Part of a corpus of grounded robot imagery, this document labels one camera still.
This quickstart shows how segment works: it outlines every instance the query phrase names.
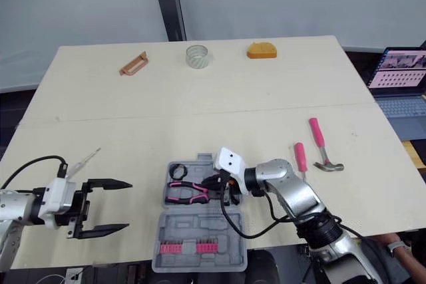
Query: screwdriver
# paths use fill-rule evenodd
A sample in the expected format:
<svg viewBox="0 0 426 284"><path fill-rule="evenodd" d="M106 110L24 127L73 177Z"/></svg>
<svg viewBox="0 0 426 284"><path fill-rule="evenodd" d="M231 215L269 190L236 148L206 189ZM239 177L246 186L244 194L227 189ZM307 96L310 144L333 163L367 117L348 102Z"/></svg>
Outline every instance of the screwdriver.
<svg viewBox="0 0 426 284"><path fill-rule="evenodd" d="M306 171L308 170L308 167L306 166L305 148L303 143L298 142L294 145L294 154L296 155L299 172L302 174L302 180L306 181Z"/></svg>
<svg viewBox="0 0 426 284"><path fill-rule="evenodd" d="M77 162L67 173L65 179L70 180L78 171L80 171L86 163L93 158L101 148L97 148L96 151L90 153L86 158L82 159L81 162Z"/></svg>

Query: tool case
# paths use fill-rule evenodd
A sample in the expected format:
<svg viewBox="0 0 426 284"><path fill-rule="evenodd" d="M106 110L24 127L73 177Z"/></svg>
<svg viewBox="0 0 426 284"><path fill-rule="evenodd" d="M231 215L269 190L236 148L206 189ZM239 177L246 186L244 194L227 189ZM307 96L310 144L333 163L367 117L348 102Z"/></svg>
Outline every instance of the tool case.
<svg viewBox="0 0 426 284"><path fill-rule="evenodd" d="M241 272L247 268L246 241L226 221L220 209L220 200L211 199L206 204L166 203L166 197L191 198L200 194L192 188L169 188L175 182L169 170L183 164L187 175L182 181L200 184L205 178L218 172L214 169L211 154L199 154L197 161L171 162L167 167L166 185L156 232L152 269L157 273L187 272ZM244 231L244 216L238 206L226 206L232 221Z"/></svg>

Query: hammer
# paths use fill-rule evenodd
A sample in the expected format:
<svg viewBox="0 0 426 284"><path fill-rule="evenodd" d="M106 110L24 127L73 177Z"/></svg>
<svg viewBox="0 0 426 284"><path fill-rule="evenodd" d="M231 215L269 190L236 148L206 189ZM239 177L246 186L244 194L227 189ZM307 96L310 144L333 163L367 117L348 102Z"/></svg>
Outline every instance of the hammer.
<svg viewBox="0 0 426 284"><path fill-rule="evenodd" d="M319 148L319 151L321 152L322 161L323 161L323 163L315 162L314 166L326 172L343 171L345 167L343 166L342 163L332 164L330 160L328 159L327 152L325 151L325 141L321 133L320 125L318 124L318 119L310 118L309 124L311 126L312 133L314 134L315 142Z"/></svg>

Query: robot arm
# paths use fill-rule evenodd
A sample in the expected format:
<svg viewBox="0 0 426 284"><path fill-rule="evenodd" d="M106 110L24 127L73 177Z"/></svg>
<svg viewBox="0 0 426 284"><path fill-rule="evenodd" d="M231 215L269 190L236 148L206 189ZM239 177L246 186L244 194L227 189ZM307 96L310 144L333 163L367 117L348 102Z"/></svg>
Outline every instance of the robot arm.
<svg viewBox="0 0 426 284"><path fill-rule="evenodd" d="M26 225L45 224L49 229L67 225L67 238L76 239L102 237L128 226L127 223L108 224L83 230L83 222L89 214L87 195L93 188L117 190L132 187L114 179L89 179L81 190L76 191L76 183L69 179L88 159L79 162L68 175L63 172L64 178L54 178L45 188L36 188L32 192L0 190L0 272L10 270Z"/></svg>
<svg viewBox="0 0 426 284"><path fill-rule="evenodd" d="M307 241L312 257L320 262L331 283L343 283L354 277L382 283L356 242L334 220L312 188L294 174L289 162L275 159L247 168L239 155L222 148L215 167L229 172L243 194L276 194L288 216L296 219L298 236Z"/></svg>

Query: pink screwdriver handle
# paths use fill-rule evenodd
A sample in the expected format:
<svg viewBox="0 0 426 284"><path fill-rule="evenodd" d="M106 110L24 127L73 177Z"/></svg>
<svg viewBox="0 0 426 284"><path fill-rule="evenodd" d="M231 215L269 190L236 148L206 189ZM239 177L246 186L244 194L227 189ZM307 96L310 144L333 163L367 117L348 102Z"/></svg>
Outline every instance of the pink screwdriver handle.
<svg viewBox="0 0 426 284"><path fill-rule="evenodd" d="M315 142L318 148L325 146L324 137L322 136L320 125L318 124L317 118L310 118L309 124L311 125L312 132L314 134Z"/></svg>
<svg viewBox="0 0 426 284"><path fill-rule="evenodd" d="M294 153L296 154L296 162L298 163L299 171L306 172L308 167L306 166L306 156L304 144L298 142L294 145Z"/></svg>

